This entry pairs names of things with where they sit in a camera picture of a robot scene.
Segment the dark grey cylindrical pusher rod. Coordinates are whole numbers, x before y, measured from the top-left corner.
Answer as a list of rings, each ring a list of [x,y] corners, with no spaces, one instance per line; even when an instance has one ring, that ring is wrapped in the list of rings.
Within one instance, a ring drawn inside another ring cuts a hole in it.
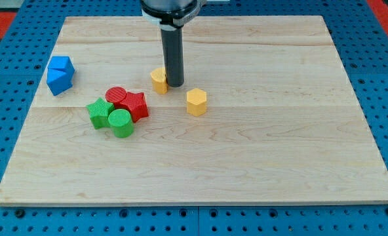
[[[184,52],[182,29],[161,30],[165,75],[168,86],[180,87],[184,84]]]

